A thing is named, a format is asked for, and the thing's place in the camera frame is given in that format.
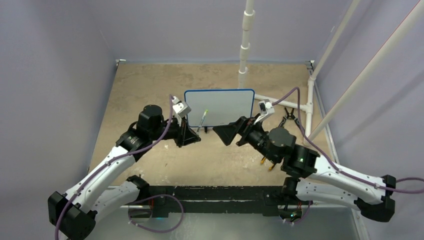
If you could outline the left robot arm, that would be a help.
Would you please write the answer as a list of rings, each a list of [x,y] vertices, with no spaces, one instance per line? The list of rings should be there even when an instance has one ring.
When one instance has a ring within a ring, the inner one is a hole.
[[[187,116],[191,108],[184,101],[171,103],[168,119],[162,108],[150,104],[139,113],[137,121],[119,137],[106,157],[82,180],[65,193],[55,191],[47,200],[48,217],[54,225],[54,239],[84,240],[96,223],[115,209],[135,202],[154,203],[150,185],[133,175],[108,191],[109,185],[133,166],[160,141],[173,140],[179,148],[201,141],[191,129]]]

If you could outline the white green whiteboard marker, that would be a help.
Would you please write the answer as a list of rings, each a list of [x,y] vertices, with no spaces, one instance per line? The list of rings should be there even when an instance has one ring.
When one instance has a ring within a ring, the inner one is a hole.
[[[203,127],[203,123],[204,123],[204,121],[205,121],[205,118],[206,118],[206,115],[207,115],[208,111],[209,111],[209,110],[208,110],[208,109],[206,109],[206,110],[204,111],[204,113],[203,113],[203,115],[202,115],[201,119],[200,119],[199,125],[198,125],[198,127],[197,127],[197,129],[196,129],[196,133],[197,133],[197,134],[199,134],[199,133],[200,133],[200,131],[201,131],[202,127]]]

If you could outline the blue framed whiteboard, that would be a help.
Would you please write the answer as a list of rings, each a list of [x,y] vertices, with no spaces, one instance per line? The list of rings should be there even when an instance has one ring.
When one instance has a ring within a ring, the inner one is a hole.
[[[237,89],[190,89],[184,92],[184,101],[191,108],[187,115],[188,125],[196,129],[205,110],[203,128],[227,125],[239,117],[252,116],[255,91],[251,88]]]

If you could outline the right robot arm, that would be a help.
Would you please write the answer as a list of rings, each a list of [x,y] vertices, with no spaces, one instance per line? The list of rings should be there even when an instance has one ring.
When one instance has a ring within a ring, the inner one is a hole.
[[[278,199],[283,205],[327,202],[359,211],[367,219],[387,223],[395,213],[396,202],[391,198],[396,179],[391,175],[369,176],[327,161],[317,151],[296,143],[296,136],[283,127],[265,131],[255,118],[240,117],[227,125],[214,126],[221,141],[230,145],[236,135],[241,147],[249,144],[288,176]]]

